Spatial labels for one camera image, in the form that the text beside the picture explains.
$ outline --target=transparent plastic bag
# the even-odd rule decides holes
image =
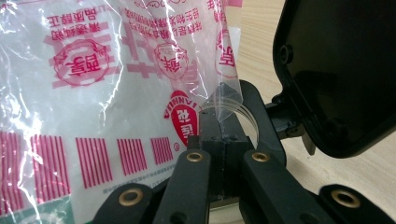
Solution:
[[[215,106],[223,119],[224,105],[242,102],[223,10],[206,0],[5,2],[0,223],[86,223],[120,185],[169,177],[198,134],[197,112]]]

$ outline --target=red logo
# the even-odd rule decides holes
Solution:
[[[198,134],[197,112],[201,110],[183,91],[174,91],[171,101],[165,109],[164,118],[172,118],[178,137],[187,145],[189,135]]]
[[[187,51],[179,45],[161,44],[154,50],[157,64],[167,77],[181,79],[188,70],[189,57]]]
[[[237,77],[230,34],[226,29],[219,32],[216,41],[216,70],[224,77]]]
[[[57,77],[71,86],[89,86],[101,80],[108,70],[106,47],[89,39],[76,40],[53,59]]]

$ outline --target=brass nut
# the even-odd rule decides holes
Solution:
[[[132,199],[127,198],[128,194],[135,194],[135,197]],[[127,189],[125,190],[119,197],[119,202],[123,206],[133,206],[137,203],[140,203],[143,199],[143,192],[141,189]]]
[[[262,152],[255,152],[251,155],[251,157],[253,158],[253,160],[260,162],[265,162],[270,160],[270,156]]]
[[[204,155],[198,152],[192,152],[187,155],[187,160],[189,161],[201,161],[204,159]]]
[[[339,204],[348,208],[358,208],[361,206],[361,200],[359,200],[358,197],[356,197],[354,194],[346,190],[342,190],[342,189],[333,190],[332,198]]]

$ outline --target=wooden table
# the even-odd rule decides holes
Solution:
[[[238,74],[259,89],[265,103],[281,92],[272,48],[283,5],[281,0],[244,0],[241,9]],[[335,183],[351,187],[396,220],[396,133],[363,154],[344,160],[328,157],[319,150],[309,156],[301,138],[282,140],[282,144],[288,170],[306,189],[318,193],[320,187]]]

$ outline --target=red barcode stripes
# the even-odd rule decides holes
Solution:
[[[0,132],[0,216],[23,208],[18,188],[21,139],[15,133]]]
[[[162,164],[173,159],[169,138],[150,138],[155,164]]]
[[[76,138],[84,188],[113,180],[105,139]]]
[[[70,194],[62,138],[36,134],[30,141],[37,202],[44,203]]]
[[[135,174],[148,168],[140,139],[117,139],[124,175]]]

